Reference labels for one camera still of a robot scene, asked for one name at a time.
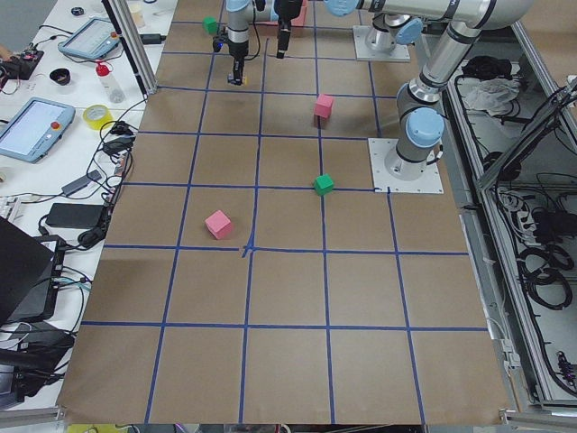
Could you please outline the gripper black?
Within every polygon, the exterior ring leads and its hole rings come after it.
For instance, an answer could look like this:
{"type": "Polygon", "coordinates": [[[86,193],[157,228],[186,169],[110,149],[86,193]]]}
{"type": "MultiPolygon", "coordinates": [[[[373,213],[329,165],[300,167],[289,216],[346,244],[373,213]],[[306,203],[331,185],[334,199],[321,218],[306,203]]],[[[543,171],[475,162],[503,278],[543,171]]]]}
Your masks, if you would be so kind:
{"type": "Polygon", "coordinates": [[[233,85],[243,84],[244,56],[234,56],[233,73],[230,75],[230,83],[233,85]]]}
{"type": "Polygon", "coordinates": [[[301,13],[301,0],[276,0],[274,11],[279,17],[279,29],[277,33],[277,59],[284,59],[289,48],[292,20],[298,18],[301,13]]]}

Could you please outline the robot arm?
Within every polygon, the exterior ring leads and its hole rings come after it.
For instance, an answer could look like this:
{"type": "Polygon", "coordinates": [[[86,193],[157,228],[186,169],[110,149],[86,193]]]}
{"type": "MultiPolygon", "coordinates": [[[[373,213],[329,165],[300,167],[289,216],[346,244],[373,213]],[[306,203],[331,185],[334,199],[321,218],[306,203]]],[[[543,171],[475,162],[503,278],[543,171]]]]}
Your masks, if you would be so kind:
{"type": "Polygon", "coordinates": [[[326,1],[326,9],[335,16],[355,10],[386,15],[410,15],[417,18],[446,20],[447,26],[422,67],[398,92],[398,153],[414,151],[421,143],[409,136],[407,125],[415,112],[424,108],[429,117],[439,117],[437,103],[449,78],[461,64],[471,46],[484,30],[498,30],[522,18],[531,1],[326,1]]]}
{"type": "MultiPolygon", "coordinates": [[[[217,30],[213,37],[213,51],[224,46],[233,57],[232,73],[228,82],[235,86],[244,84],[244,65],[252,59],[249,54],[249,30],[257,23],[275,23],[277,31],[276,57],[283,59],[289,49],[292,24],[303,10],[302,1],[227,1],[225,11],[228,23],[217,30]]],[[[408,14],[385,14],[380,2],[370,8],[373,13],[371,26],[357,26],[354,34],[362,37],[361,47],[370,55],[383,55],[389,59],[412,44],[423,30],[422,21],[408,14]]]]}

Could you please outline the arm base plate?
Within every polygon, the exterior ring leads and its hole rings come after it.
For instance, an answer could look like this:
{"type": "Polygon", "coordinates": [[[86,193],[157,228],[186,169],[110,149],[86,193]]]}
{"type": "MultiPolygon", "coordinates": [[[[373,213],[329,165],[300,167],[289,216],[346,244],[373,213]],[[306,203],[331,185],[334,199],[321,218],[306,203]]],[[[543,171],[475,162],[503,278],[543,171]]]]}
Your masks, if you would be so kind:
{"type": "Polygon", "coordinates": [[[413,163],[397,154],[397,139],[369,138],[373,190],[377,193],[443,194],[444,188],[430,150],[425,161],[413,163]]]}
{"type": "Polygon", "coordinates": [[[410,62],[407,45],[396,41],[396,32],[385,32],[372,26],[354,25],[355,56],[362,61],[410,62]]]}

